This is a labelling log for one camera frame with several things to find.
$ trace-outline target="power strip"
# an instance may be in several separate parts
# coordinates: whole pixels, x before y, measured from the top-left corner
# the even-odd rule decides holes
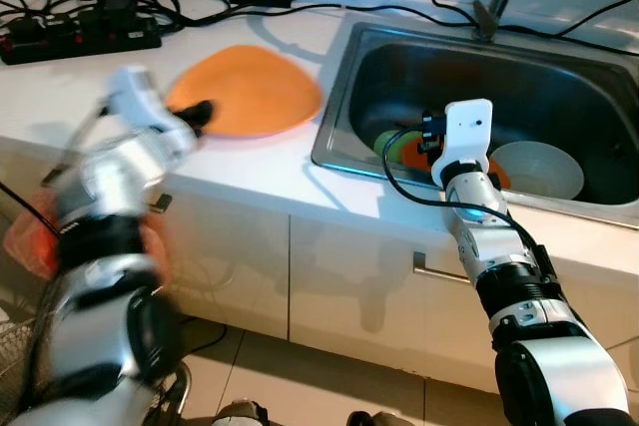
[[[134,17],[118,25],[94,11],[76,18],[49,16],[44,21],[23,17],[13,20],[8,28],[9,33],[0,36],[0,59],[7,65],[162,46],[155,19]]]

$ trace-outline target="cabinet door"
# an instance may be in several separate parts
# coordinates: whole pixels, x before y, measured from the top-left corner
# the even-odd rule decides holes
[[[488,319],[447,233],[359,231],[292,218],[291,341],[496,391]]]
[[[170,291],[181,310],[286,338],[289,217],[217,201],[175,185],[164,214]]]

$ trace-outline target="white bowl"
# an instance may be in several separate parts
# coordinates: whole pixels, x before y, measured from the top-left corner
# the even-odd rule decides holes
[[[583,189],[583,171],[563,150],[539,142],[513,142],[490,156],[504,169],[511,190],[572,200]]]

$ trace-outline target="orange object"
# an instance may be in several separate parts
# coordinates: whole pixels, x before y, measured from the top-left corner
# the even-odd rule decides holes
[[[189,70],[168,105],[179,112],[205,100],[215,112],[208,134],[272,135],[303,124],[322,107],[317,83],[297,65],[262,47],[238,45]]]
[[[55,222],[54,192],[41,190],[29,203],[48,221]],[[145,251],[155,260],[163,283],[169,282],[171,267],[161,219],[148,214],[140,225],[140,233]],[[13,259],[41,278],[51,279],[58,271],[58,239],[29,212],[21,212],[11,224],[3,246]]]
[[[421,142],[420,139],[415,139],[412,142],[406,144],[406,146],[401,151],[401,162],[410,169],[422,170],[424,172],[429,172],[432,168],[432,165],[428,162],[428,155],[420,154],[417,146]],[[511,187],[510,178],[506,174],[506,171],[493,159],[489,160],[489,169],[488,172],[490,174],[497,174],[499,177],[499,182],[501,183],[501,187],[505,190],[508,190]]]

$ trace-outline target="faucet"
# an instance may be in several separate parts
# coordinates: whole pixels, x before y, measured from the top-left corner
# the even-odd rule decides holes
[[[473,33],[473,38],[480,42],[492,43],[497,29],[499,28],[499,20],[509,0],[491,0],[490,5],[486,8],[480,0],[472,2],[472,8],[475,12],[477,27]]]

